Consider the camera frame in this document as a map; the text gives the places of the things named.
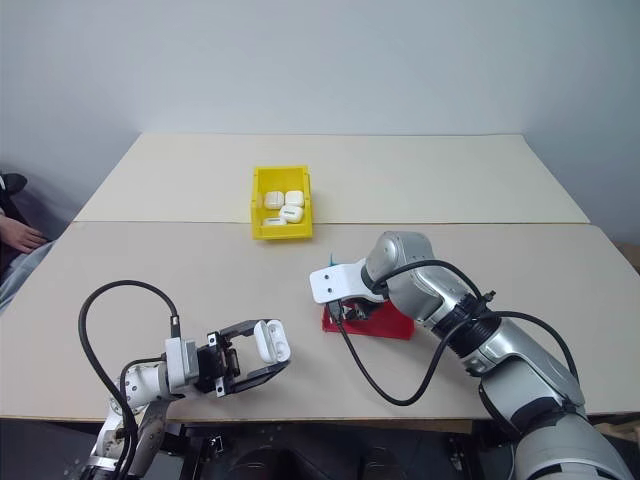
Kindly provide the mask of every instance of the white wall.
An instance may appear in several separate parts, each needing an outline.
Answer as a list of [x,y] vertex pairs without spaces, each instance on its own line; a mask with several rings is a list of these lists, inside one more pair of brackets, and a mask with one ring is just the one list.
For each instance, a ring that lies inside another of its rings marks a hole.
[[524,132],[594,223],[640,242],[635,0],[2,0],[1,17],[0,163],[50,231],[143,130]]

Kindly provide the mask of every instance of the table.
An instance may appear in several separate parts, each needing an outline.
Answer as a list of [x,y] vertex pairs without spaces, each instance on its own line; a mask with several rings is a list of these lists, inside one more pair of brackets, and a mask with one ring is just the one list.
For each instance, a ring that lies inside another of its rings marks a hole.
[[586,223],[521,135],[142,134],[76,221],[249,222],[254,166],[309,166],[315,223]]
[[[342,262],[366,255],[387,229],[429,236],[439,258],[462,268],[493,307],[549,321],[574,353],[589,413],[637,410],[640,384],[640,277],[591,225],[316,225],[309,241],[251,240],[249,225],[229,223],[74,223],[2,317],[0,369],[3,416],[98,420],[107,393],[77,337],[84,298],[108,281],[151,282],[175,301],[183,336],[244,319],[273,316],[285,324],[292,364],[269,383],[239,395],[201,396],[172,405],[176,421],[238,419],[487,418],[477,380],[452,352],[425,396],[407,408],[379,398],[342,341],[320,329],[321,307],[307,283],[332,253]],[[133,358],[162,351],[165,306],[135,288],[100,298],[89,335],[116,376]],[[559,355],[553,341],[531,332]],[[410,342],[354,337],[372,375],[398,396],[413,393],[435,348],[418,330]],[[237,342],[244,372],[259,364],[250,339]]]

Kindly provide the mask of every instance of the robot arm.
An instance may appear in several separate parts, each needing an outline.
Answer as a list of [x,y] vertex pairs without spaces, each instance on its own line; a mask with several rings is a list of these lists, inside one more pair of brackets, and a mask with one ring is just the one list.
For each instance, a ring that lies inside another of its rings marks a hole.
[[[266,367],[236,381],[240,366],[231,340],[256,335]],[[164,437],[169,404],[183,398],[188,387],[224,397],[259,386],[288,364],[290,349],[278,320],[248,320],[207,335],[207,345],[196,349],[194,341],[173,337],[165,341],[165,354],[136,363],[127,369],[124,387],[138,426],[135,456],[125,478],[142,478],[156,456]],[[83,480],[109,479],[124,449],[122,410],[111,397],[109,411],[96,445],[82,474]]]
[[343,313],[341,300],[363,298],[391,301],[440,338],[458,327],[448,345],[467,372],[481,378],[488,412],[520,441],[518,479],[631,479],[615,449],[588,423],[582,391],[567,368],[510,319],[493,315],[486,300],[450,271],[411,267],[423,260],[434,260],[424,235],[385,232],[366,259],[313,272],[314,299],[334,318]]

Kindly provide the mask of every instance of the red object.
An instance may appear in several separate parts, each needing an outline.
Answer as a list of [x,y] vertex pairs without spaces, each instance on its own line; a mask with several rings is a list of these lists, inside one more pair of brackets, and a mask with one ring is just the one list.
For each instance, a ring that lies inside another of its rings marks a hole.
[[[344,300],[344,306],[351,307],[353,302]],[[366,320],[345,320],[342,325],[347,333],[355,335],[369,335],[372,337],[399,338],[409,340],[415,325],[413,319],[400,313],[389,301],[374,310]],[[322,312],[322,329],[325,332],[339,332],[338,327],[331,321],[327,307]]]

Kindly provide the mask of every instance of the yellow bin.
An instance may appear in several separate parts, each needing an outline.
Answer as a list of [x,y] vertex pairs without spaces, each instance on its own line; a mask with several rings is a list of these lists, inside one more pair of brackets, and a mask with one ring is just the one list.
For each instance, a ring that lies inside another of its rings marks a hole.
[[[277,217],[277,210],[264,208],[264,194],[267,192],[302,190],[304,193],[304,216],[300,223],[262,226],[268,217]],[[283,238],[309,238],[313,236],[311,210],[311,182],[306,166],[256,167],[253,171],[253,191],[251,194],[251,232],[258,240],[278,240]]]

